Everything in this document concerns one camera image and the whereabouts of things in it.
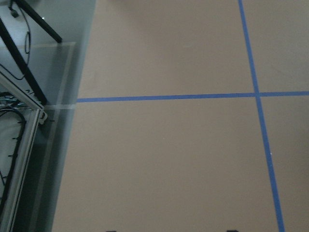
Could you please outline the aluminium slatted workbench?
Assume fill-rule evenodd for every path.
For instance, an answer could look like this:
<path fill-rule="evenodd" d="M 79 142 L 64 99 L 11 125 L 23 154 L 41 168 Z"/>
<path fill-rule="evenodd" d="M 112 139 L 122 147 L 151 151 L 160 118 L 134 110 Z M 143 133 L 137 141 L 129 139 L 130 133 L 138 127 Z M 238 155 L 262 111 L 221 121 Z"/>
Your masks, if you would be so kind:
<path fill-rule="evenodd" d="M 0 74 L 0 230 L 14 227 L 20 195 L 44 107 Z"/>

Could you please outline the white desk black legs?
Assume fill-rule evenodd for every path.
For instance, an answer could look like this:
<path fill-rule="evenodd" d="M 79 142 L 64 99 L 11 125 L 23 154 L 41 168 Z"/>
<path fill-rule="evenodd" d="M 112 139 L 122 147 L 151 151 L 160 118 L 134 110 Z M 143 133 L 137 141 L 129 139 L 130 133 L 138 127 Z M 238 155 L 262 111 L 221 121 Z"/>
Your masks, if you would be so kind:
<path fill-rule="evenodd" d="M 22 15 L 26 26 L 27 32 L 24 39 L 24 52 L 27 56 L 26 59 L 22 56 L 16 43 L 13 41 L 8 29 L 6 28 L 3 21 L 0 22 L 0 38 L 2 39 L 5 47 L 16 63 L 18 69 L 21 72 L 21 76 L 17 77 L 11 71 L 7 69 L 3 64 L 0 67 L 6 71 L 14 80 L 23 81 L 25 80 L 29 87 L 32 89 L 34 96 L 38 99 L 40 103 L 45 105 L 47 103 L 47 98 L 43 93 L 41 87 L 36 81 L 33 73 L 29 68 L 29 61 L 31 55 L 31 28 L 29 22 L 26 18 L 28 15 L 34 22 L 36 22 L 50 37 L 52 37 L 58 44 L 62 43 L 62 37 L 41 17 L 25 0 L 10 0 L 8 1 L 8 9 L 10 14 L 14 18 L 18 18 Z"/>

